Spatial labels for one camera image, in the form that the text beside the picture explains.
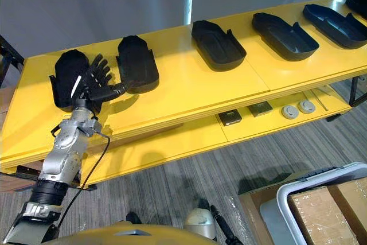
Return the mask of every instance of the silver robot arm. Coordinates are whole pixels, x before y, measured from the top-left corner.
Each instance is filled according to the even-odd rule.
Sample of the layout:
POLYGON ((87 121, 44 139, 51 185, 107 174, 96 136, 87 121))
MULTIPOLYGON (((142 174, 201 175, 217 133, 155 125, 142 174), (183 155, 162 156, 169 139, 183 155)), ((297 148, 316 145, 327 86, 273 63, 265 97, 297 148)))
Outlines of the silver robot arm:
POLYGON ((32 195, 17 215, 4 243, 36 245, 58 235, 53 222, 60 218, 68 186, 81 169, 88 138, 101 131, 101 124, 89 109, 76 107, 59 128, 32 195))

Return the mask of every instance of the robotic arm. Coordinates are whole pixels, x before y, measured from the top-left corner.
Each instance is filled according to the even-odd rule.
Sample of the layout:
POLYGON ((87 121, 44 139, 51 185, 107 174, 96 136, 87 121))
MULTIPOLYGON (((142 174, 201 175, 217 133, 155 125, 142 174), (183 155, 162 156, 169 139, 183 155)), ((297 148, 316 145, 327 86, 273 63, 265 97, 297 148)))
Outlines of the robotic arm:
POLYGON ((110 68, 104 68, 107 62, 100 63, 101 60, 98 55, 74 87, 72 115, 51 131, 54 135, 60 129, 54 135, 53 149, 44 160, 30 199, 15 218, 4 243, 36 245, 57 238, 58 227, 53 223, 60 218, 69 184, 81 169, 88 138, 94 133, 104 136, 100 133, 102 125, 94 116, 95 107, 126 91, 123 84, 107 85, 110 68))

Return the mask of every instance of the gray carpet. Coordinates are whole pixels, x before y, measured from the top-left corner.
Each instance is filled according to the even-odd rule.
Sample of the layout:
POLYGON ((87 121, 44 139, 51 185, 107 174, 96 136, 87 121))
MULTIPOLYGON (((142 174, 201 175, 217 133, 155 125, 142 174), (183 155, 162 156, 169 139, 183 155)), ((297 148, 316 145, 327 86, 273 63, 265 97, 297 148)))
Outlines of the gray carpet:
MULTIPOLYGON (((349 96, 350 80, 334 85, 349 96)), ((106 181, 83 192, 68 213, 61 236, 110 225, 135 211, 144 223, 182 227, 206 197, 227 218, 244 244, 255 244, 237 194, 269 184, 287 173, 367 162, 367 103, 337 120, 319 120, 169 164, 106 181)), ((68 203, 76 190, 70 190, 68 203)), ((29 192, 0 195, 0 238, 29 192)), ((225 239, 218 231, 218 241, 225 239)))

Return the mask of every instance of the white plastic container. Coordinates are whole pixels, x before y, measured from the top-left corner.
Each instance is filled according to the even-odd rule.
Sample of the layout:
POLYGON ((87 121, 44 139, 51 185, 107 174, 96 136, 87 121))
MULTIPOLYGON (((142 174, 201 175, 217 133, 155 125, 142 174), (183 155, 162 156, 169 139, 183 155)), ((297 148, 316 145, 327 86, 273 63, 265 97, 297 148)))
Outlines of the white plastic container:
POLYGON ((281 186, 276 199, 260 206, 261 216, 274 244, 307 245, 287 202, 290 193, 316 186, 340 184, 363 177, 367 177, 367 164, 356 162, 326 172, 309 173, 298 181, 281 186))

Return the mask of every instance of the yellow shelf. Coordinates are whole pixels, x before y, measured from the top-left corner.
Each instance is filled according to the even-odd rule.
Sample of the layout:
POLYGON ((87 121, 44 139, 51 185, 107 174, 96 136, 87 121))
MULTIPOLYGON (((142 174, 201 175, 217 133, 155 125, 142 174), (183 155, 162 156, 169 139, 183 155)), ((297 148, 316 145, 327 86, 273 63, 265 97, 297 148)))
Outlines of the yellow shelf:
MULTIPOLYGON (((165 162, 198 154, 203 151, 230 145, 279 130, 299 126, 326 116, 346 112, 350 106, 339 95, 327 87, 327 94, 313 90, 328 109, 325 110, 311 91, 286 96, 270 101, 273 110, 265 115, 253 117, 247 107, 240 108, 240 123, 223 126, 215 116, 184 123, 182 127, 116 147, 106 152, 100 164, 88 180, 88 184, 105 181, 117 176, 146 169, 165 162), (303 114, 296 119, 283 117, 280 110, 287 104, 296 106, 301 100, 308 99, 316 106, 315 112, 303 114)), ((82 178, 94 166, 101 153, 86 154, 82 163, 82 178)))
MULTIPOLYGON (((343 2, 310 3, 345 13, 347 8, 343 2)), ((306 2, 262 10, 279 15, 290 24, 298 20, 319 42, 320 48, 304 61, 282 60, 262 42, 251 26, 254 11, 213 20, 224 30, 232 29, 247 51, 244 62, 226 72, 214 72, 206 65, 192 43, 191 26, 140 35, 154 52, 160 84, 151 92, 123 95, 104 103, 100 114, 103 132, 116 141, 367 73, 367 45, 353 50, 337 47, 303 19, 304 4, 306 2)), ((120 41, 76 49, 90 60, 102 53, 117 83, 120 78, 115 56, 120 41)), ((41 160, 51 150, 54 139, 50 130, 69 115, 54 106, 48 79, 64 51, 26 60, 2 130, 2 170, 41 160)), ((103 142, 95 136, 90 145, 99 146, 103 142)))

